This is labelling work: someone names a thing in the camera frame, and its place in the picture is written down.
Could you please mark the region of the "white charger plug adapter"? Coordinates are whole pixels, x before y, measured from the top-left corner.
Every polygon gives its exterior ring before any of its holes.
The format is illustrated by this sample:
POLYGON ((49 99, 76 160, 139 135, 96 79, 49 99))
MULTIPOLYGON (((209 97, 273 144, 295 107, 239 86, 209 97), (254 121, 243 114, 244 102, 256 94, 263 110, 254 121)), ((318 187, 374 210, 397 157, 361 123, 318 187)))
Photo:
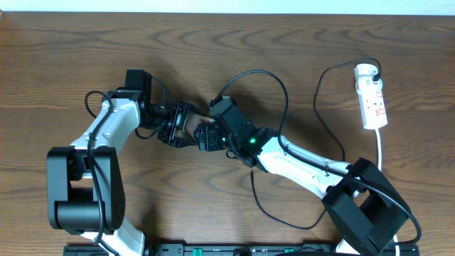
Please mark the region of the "white charger plug adapter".
POLYGON ((356 65, 354 68, 354 74, 356 80, 361 76, 370 76, 374 77, 378 73, 378 68, 375 65, 361 63, 356 65))

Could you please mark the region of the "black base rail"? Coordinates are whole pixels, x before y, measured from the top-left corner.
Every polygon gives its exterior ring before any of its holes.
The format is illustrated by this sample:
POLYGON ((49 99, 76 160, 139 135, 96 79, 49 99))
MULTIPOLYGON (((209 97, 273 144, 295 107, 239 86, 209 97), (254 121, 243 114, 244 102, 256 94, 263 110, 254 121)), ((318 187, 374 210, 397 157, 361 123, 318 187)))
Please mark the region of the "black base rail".
MULTIPOLYGON (((233 255, 339 255, 335 245, 182 245, 159 244, 146 245, 143 255, 151 256, 233 256, 233 255)), ((64 256, 110 255, 100 246, 73 245, 63 248, 64 256)), ((400 247, 400 255, 420 256, 416 245, 400 247)))

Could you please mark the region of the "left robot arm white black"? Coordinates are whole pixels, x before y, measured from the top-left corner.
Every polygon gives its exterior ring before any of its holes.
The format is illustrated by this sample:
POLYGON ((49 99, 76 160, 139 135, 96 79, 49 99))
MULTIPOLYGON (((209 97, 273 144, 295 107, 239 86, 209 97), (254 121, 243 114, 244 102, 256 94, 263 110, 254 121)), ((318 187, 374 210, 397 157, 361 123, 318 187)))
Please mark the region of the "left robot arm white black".
POLYGON ((150 103, 146 90, 119 88, 102 96, 102 109, 69 146, 47 154, 48 219, 52 228, 91 240, 107 255, 145 255, 145 234, 125 216, 118 156, 138 128, 179 146, 190 105, 150 103))

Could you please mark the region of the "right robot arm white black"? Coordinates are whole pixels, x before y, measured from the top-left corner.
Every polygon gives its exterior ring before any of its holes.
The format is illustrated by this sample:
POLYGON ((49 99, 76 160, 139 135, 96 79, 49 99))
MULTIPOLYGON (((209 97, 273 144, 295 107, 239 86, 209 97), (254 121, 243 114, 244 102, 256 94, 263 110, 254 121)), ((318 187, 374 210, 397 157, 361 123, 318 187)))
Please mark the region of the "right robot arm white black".
POLYGON ((371 161, 326 159, 251 122, 201 123, 193 136, 202 151, 225 149, 245 166, 283 176, 318 196, 343 236, 337 252, 379 255, 389 245, 400 246, 395 236, 411 210, 371 161))

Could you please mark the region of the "white power strip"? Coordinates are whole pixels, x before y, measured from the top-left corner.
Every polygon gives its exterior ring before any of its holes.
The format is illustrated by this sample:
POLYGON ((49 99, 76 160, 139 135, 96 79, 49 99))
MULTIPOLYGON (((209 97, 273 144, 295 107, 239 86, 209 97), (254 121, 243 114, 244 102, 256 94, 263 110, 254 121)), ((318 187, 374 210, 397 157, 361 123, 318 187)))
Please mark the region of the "white power strip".
POLYGON ((382 80, 373 76, 360 76, 355 83, 358 93, 363 128, 379 129, 387 125, 387 114, 382 93, 382 80))

